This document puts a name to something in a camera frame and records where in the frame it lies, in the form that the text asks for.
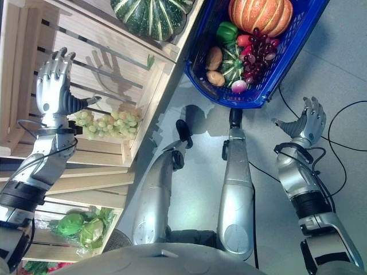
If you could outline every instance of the produce display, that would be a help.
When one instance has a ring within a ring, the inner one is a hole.
[[[111,115],[103,115],[100,119],[94,119],[91,111],[80,111],[75,113],[75,118],[76,125],[83,127],[83,133],[87,134],[89,140],[105,136],[135,139],[141,121],[139,116],[127,111],[113,111]]]
[[[183,31],[194,0],[111,0],[111,7],[132,34],[166,41]]]
[[[99,210],[94,207],[89,212],[68,213],[61,220],[50,221],[43,228],[64,237],[70,243],[80,245],[83,249],[96,249],[102,246],[103,236],[114,216],[113,209],[102,207]]]
[[[291,22],[293,5],[290,0],[231,0],[228,13],[239,29],[250,33],[258,28],[261,34],[276,37]]]
[[[280,44],[275,36],[289,25],[293,7],[289,0],[231,0],[228,12],[231,22],[220,23],[217,45],[206,56],[206,77],[243,93],[261,83],[273,63]]]

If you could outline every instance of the gray floor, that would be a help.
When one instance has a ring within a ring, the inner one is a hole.
[[[316,96],[331,118],[345,105],[366,100],[367,91],[367,2],[363,0],[330,1],[307,44],[304,46],[281,89],[285,99],[297,113],[303,107],[303,96]],[[178,139],[175,121],[191,120],[194,147],[187,152],[185,168],[173,175],[169,225],[173,230],[215,230],[225,162],[221,159],[222,143],[227,139],[229,109],[201,96],[186,76],[167,108],[151,125],[138,156],[137,191],[132,198],[119,229],[131,235],[131,224],[139,194],[139,182],[161,149]],[[247,134],[248,155],[258,167],[277,176],[274,162],[276,144],[289,138],[271,123],[277,117],[294,120],[279,92],[262,109],[244,111],[243,127]],[[331,139],[355,148],[367,148],[366,104],[355,105],[335,120]],[[329,145],[319,163],[321,178],[333,192],[343,182],[343,172]],[[335,146],[345,164],[348,182],[335,196],[337,212],[367,264],[367,153]],[[295,211],[281,185],[251,167],[257,194],[257,242],[260,268],[273,275],[306,275],[299,243],[303,239]]]

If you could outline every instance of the green bell pepper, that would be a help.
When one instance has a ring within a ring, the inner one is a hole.
[[[217,40],[223,44],[235,41],[237,39],[238,32],[237,27],[231,22],[222,22],[217,30]]]

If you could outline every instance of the blue plastic basket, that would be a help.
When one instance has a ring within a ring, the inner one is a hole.
[[[278,53],[263,81],[242,94],[226,87],[215,87],[206,78],[206,55],[216,45],[216,31],[222,21],[229,21],[230,0],[210,0],[196,32],[195,42],[185,66],[185,73],[195,87],[218,104],[240,109],[261,108],[279,85],[302,49],[329,0],[291,0],[293,18],[279,37]]]

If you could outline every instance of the orange pumpkin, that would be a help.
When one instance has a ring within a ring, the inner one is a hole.
[[[228,12],[239,29],[252,33],[259,28],[261,34],[276,37],[291,22],[293,6],[290,0],[231,0]]]

